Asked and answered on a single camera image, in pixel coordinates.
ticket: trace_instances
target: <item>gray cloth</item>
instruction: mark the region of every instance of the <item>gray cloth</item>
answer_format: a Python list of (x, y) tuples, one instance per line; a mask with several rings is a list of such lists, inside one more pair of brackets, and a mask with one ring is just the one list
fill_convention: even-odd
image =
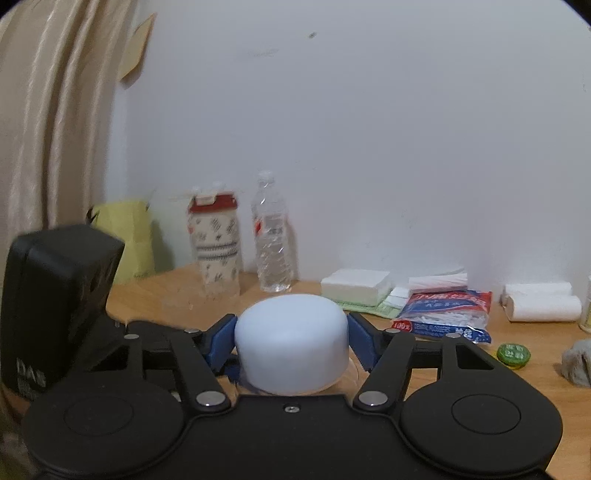
[(575, 385), (591, 387), (591, 339), (575, 342), (562, 354), (561, 373)]

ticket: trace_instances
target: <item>clear water bottle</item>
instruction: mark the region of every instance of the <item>clear water bottle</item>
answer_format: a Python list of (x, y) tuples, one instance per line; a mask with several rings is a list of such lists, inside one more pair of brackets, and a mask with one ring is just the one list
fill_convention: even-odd
[(258, 181), (259, 189), (252, 201), (256, 268), (261, 290), (277, 293), (289, 290), (294, 277), (287, 235), (287, 208), (270, 171), (259, 172)]

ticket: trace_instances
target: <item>beige curtain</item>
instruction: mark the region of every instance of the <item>beige curtain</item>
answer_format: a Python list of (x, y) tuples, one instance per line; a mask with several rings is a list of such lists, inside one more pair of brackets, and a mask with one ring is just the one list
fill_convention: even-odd
[(0, 20), (2, 277), (15, 235), (85, 218), (134, 5), (25, 0)]

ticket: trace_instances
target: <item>yellow bag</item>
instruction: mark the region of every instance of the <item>yellow bag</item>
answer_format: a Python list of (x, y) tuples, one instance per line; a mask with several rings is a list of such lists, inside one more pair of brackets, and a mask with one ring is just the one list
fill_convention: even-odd
[(97, 205), (90, 210), (89, 220), (96, 228), (125, 242), (115, 283), (154, 274), (151, 219), (145, 202), (124, 200)]

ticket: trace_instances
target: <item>screw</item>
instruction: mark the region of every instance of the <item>screw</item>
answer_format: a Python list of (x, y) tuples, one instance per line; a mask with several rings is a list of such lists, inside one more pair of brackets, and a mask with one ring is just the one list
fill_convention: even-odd
[(379, 407), (388, 401), (388, 396), (384, 392), (368, 390), (359, 395), (358, 399), (363, 405), (367, 405), (368, 407)]
[(203, 407), (217, 407), (226, 400), (226, 396), (222, 392), (216, 392), (215, 390), (206, 390), (201, 392), (195, 397), (197, 403)]

